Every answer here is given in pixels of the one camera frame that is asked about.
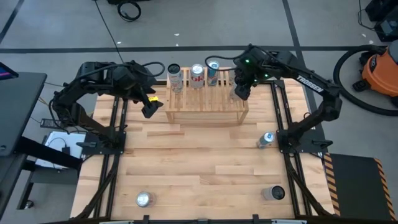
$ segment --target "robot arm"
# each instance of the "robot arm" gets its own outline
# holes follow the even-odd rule
[[[340,115],[341,99],[338,85],[328,82],[314,71],[300,66],[298,59],[290,52],[266,52],[249,45],[248,49],[234,60],[235,93],[247,100],[252,86],[271,77],[293,78],[323,97],[319,108],[301,122],[293,122],[288,130],[280,133],[280,141],[290,146],[298,146],[304,132],[322,121],[333,121]]]
[[[54,93],[51,100],[53,110],[64,126],[81,126],[99,137],[105,144],[117,144],[114,127],[104,127],[90,118],[76,101],[85,94],[108,94],[134,103],[143,102],[142,113],[150,118],[163,104],[149,101],[147,94],[155,93],[151,88],[156,79],[151,72],[135,61],[116,65],[115,63],[85,62],[79,68],[76,78],[64,83],[64,89]]]

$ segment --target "wooden rack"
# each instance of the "wooden rack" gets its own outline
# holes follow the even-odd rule
[[[229,71],[218,72],[218,84],[207,85],[207,68],[205,68],[205,84],[194,89],[190,84],[190,68],[181,68],[183,73],[183,89],[180,93],[172,91],[170,79],[167,77],[165,112],[169,123],[174,123],[175,113],[236,113],[238,123],[245,119],[249,105],[241,99],[232,100],[229,93]]]

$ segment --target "concrete floor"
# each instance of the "concrete floor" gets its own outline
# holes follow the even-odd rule
[[[120,62],[117,53],[109,51],[114,46],[93,1],[2,0],[0,30],[18,2],[19,12],[3,39],[0,35],[0,61],[14,70],[45,72],[47,82],[61,84],[74,79],[83,62]],[[363,0],[363,7],[368,2]],[[332,78],[333,67],[344,52],[322,51],[324,47],[383,45],[374,32],[358,25],[357,0],[246,0],[244,6],[238,0],[152,0],[139,3],[142,17],[133,23],[120,19],[116,7],[105,0],[99,0],[98,4],[115,41],[120,42],[118,46],[125,61],[158,60],[166,65],[174,62],[187,67],[203,63],[209,55],[237,55],[241,51],[231,49],[248,43],[297,50],[297,53],[301,53],[300,46],[317,46],[313,51],[302,52],[306,66],[325,78]],[[285,13],[287,5],[293,19],[290,22]],[[363,22],[371,24],[365,14]],[[297,32],[293,35],[292,26]],[[188,51],[189,46],[196,48]],[[216,46],[229,47],[216,49]],[[231,62],[221,62],[221,66],[228,65]],[[359,77],[358,68],[356,58],[343,67],[342,80],[346,86]],[[46,85],[41,96],[48,101],[58,89]],[[375,93],[359,97],[391,108],[383,96]],[[91,111],[95,99],[95,95],[85,96],[80,103]],[[315,96],[317,104],[321,100]],[[32,117],[40,120],[50,115],[46,106],[37,103]],[[330,152],[376,157],[382,161],[395,205],[398,204],[397,125],[398,118],[369,113],[345,99],[340,118],[323,123],[326,138],[334,141]],[[24,136],[41,141],[49,131],[30,120]],[[15,204],[26,178],[23,173],[0,223],[43,223],[69,217],[75,186],[36,185],[30,197],[36,207],[16,211]]]

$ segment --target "butcher block tabletop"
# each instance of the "butcher block tabletop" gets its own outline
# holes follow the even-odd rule
[[[308,112],[302,85],[284,81],[293,121],[301,121]],[[166,86],[154,89],[157,93],[151,96],[165,103]],[[109,125],[113,100],[108,95],[97,99],[94,119],[104,126]],[[144,215],[151,220],[251,219],[253,214],[259,218],[293,218],[284,159],[277,142],[263,150],[256,147],[262,134],[277,130],[270,86],[252,88],[248,103],[250,110],[242,124],[236,121],[236,114],[200,112],[177,113],[175,123],[169,124],[164,108],[145,119],[142,104],[129,102],[126,148],[119,162],[111,219],[142,220]],[[121,107],[119,103],[118,119]],[[334,213],[321,160],[300,155],[307,187],[326,210]],[[103,156],[93,156],[82,165],[71,217],[78,215],[96,192],[102,161]],[[261,190],[273,185],[285,189],[282,200],[262,198]],[[137,206],[136,197],[142,191],[155,195],[152,207]],[[298,187],[296,191],[304,214]],[[107,197],[105,192],[102,215]]]

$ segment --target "yellow and black hazard stripe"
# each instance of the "yellow and black hazard stripe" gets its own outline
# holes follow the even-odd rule
[[[384,190],[384,195],[386,196],[386,201],[387,201],[387,206],[390,211],[390,216],[392,221],[396,221],[396,215],[394,213],[394,209],[392,208],[392,201],[390,198],[390,193],[387,188],[387,181],[386,181],[386,176],[384,175],[383,168],[381,166],[381,161],[379,159],[374,159],[377,164],[377,168],[379,169],[379,174],[380,174],[380,179],[381,179],[381,184],[383,185],[383,190]]]
[[[333,172],[333,164],[331,161],[330,153],[325,153],[325,155],[323,156],[323,160],[325,162],[326,180],[328,181],[328,188],[330,192],[331,202],[333,204],[333,208],[335,209],[335,214],[340,216],[335,173]]]

